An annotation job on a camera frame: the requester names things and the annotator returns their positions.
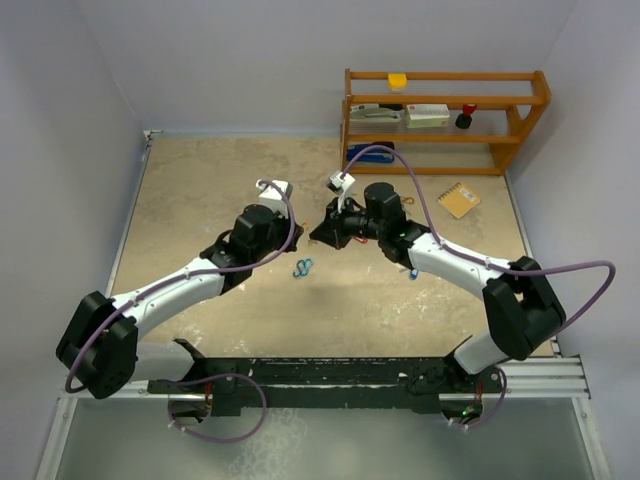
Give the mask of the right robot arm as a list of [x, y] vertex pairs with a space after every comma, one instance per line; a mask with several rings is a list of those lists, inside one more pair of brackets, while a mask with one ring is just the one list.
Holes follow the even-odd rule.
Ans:
[[526, 359], [564, 324], [564, 309], [535, 260], [479, 260], [475, 252], [436, 240], [430, 227], [408, 219], [391, 184], [368, 185], [358, 203], [351, 195], [353, 183], [342, 173], [328, 179], [335, 197], [312, 240], [337, 250], [355, 238], [373, 240], [392, 263], [444, 279], [484, 303], [486, 332], [456, 347], [445, 366], [452, 389], [467, 391], [486, 368]]

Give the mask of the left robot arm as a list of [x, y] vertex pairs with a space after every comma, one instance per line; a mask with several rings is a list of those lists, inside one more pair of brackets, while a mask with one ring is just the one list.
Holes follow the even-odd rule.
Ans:
[[202, 387], [204, 365], [195, 350], [175, 340], [143, 349], [156, 327], [201, 302], [224, 295], [279, 255], [293, 252], [303, 229], [289, 201], [252, 204], [232, 229], [176, 272], [136, 290], [106, 297], [98, 291], [79, 303], [57, 348], [68, 368], [64, 389], [105, 399], [138, 380], [174, 383], [184, 392]]

